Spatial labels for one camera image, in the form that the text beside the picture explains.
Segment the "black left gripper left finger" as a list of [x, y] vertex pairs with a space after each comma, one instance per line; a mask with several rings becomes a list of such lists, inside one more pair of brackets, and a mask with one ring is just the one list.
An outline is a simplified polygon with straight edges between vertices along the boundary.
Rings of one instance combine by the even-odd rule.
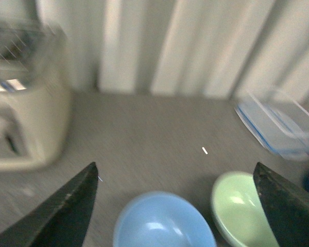
[[90, 163], [37, 208], [0, 233], [0, 246], [82, 246], [92, 216], [98, 169]]

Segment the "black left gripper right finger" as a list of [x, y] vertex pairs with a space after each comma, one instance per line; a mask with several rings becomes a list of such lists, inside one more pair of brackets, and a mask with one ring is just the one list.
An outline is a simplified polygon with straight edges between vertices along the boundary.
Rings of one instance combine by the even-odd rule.
[[279, 246], [309, 246], [309, 192], [258, 162], [253, 181]]

